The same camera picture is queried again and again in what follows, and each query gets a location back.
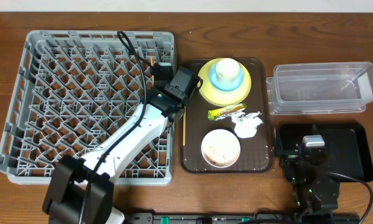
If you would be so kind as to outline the white bowl with rice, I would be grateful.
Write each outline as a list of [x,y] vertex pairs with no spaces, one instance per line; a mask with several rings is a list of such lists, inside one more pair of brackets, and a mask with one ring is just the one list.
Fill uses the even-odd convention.
[[224,169],[236,163],[241,153],[241,146],[232,132],[226,129],[215,129],[204,136],[201,153],[208,164]]

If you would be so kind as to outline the yellow plate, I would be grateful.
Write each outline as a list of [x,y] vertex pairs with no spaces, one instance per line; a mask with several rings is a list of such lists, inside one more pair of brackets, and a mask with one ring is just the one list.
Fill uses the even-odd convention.
[[240,62],[241,74],[243,75],[243,82],[241,85],[233,91],[222,91],[217,89],[214,84],[210,81],[209,73],[215,73],[214,66],[221,60],[216,58],[206,62],[199,70],[198,76],[203,80],[199,92],[202,97],[209,103],[216,106],[231,106],[242,102],[250,93],[252,88],[252,81],[249,72]]

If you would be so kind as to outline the white tissue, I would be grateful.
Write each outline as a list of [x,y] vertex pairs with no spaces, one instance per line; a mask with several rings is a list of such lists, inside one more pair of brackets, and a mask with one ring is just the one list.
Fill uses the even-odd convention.
[[239,138],[252,138],[257,133],[259,125],[263,124],[262,119],[259,117],[261,112],[253,112],[246,114],[240,112],[232,116],[232,122],[235,123],[234,132]]

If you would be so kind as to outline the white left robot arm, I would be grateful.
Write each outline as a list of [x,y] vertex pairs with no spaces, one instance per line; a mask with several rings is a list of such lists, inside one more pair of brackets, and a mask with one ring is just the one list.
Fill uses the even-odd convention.
[[81,158],[64,156],[55,166],[42,210],[55,223],[123,223],[113,206],[116,181],[132,160],[184,114],[203,79],[169,63],[155,63],[153,88],[132,116],[106,141]]

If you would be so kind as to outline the yellow green snack wrapper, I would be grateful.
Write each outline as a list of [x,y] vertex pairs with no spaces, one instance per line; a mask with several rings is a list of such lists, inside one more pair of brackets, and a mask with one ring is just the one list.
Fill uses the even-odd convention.
[[232,106],[209,110],[207,112],[207,117],[210,121],[217,121],[226,117],[240,114],[246,107],[246,103],[239,103]]

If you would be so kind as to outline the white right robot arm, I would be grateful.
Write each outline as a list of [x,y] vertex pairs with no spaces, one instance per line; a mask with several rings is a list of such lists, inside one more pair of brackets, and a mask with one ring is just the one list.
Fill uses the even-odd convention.
[[325,161],[325,142],[317,127],[292,148],[281,141],[280,130],[274,130],[274,153],[279,167],[293,186],[298,208],[291,219],[299,223],[334,223],[333,210],[338,208],[340,184],[318,166]]

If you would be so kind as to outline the wooden chopstick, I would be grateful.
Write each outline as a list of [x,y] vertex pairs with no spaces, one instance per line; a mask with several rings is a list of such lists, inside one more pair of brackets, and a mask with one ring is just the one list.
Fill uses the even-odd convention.
[[186,112],[184,112],[183,121],[182,121],[182,146],[184,147],[185,145],[186,145]]
[[153,66],[154,66],[154,62],[153,62],[153,58],[150,58],[150,69],[151,69],[151,79],[152,79],[152,85],[154,85],[154,74],[153,74]]

